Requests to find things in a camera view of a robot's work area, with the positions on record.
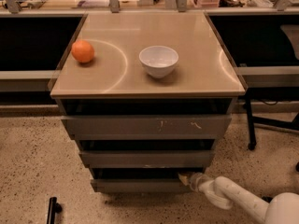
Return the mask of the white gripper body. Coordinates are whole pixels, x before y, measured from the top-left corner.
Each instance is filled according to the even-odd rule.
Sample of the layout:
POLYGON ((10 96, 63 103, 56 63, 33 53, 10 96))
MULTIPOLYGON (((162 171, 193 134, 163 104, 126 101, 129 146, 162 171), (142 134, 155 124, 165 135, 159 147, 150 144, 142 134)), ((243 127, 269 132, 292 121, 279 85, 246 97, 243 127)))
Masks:
POLYGON ((206 193, 213 190, 212 184, 214 179, 203 173, 194 173, 190 177, 190 188, 195 192, 206 193))

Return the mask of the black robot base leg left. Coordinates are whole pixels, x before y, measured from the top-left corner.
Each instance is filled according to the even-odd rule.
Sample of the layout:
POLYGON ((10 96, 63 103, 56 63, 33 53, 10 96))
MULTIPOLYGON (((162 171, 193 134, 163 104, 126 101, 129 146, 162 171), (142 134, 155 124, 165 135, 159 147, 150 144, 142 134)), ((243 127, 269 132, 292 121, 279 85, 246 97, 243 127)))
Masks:
POLYGON ((54 224, 55 216, 63 211, 62 206, 57 202, 56 197, 50 197, 46 224, 54 224))

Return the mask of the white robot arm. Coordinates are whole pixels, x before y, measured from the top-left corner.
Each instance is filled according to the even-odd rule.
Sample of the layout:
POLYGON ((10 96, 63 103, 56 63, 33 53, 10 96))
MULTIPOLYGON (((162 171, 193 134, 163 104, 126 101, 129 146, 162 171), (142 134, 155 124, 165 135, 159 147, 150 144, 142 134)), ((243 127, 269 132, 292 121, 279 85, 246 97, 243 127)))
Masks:
POLYGON ((183 172, 178 178, 190 190, 204 193, 220 209, 229 210, 238 204, 259 224, 299 224, 296 193, 280 193, 267 202, 224 176, 211 178, 203 173, 183 172))

